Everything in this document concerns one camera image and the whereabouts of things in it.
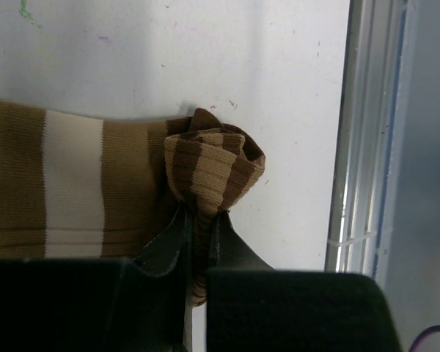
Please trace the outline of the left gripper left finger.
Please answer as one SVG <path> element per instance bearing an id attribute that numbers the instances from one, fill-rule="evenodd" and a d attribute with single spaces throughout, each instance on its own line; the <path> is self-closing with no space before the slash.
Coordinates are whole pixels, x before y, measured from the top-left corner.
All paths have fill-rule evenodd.
<path id="1" fill-rule="evenodd" d="M 0 351 L 190 351 L 192 218 L 135 258 L 0 260 Z"/>

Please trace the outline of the brown striped sock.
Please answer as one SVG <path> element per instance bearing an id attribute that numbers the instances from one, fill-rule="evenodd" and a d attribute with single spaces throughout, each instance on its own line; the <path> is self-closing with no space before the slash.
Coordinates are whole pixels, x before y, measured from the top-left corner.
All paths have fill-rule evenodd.
<path id="1" fill-rule="evenodd" d="M 0 100 L 0 259 L 132 257 L 184 204 L 200 306 L 213 220 L 264 170 L 256 142 L 205 109 L 123 122 Z"/>

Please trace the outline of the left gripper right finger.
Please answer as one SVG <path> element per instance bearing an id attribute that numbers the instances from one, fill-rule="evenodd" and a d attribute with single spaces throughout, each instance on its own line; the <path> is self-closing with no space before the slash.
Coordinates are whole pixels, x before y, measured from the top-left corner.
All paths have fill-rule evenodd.
<path id="1" fill-rule="evenodd" d="M 208 269 L 209 351 L 399 351 L 378 285 L 361 274 L 276 270 L 214 221 Z"/>

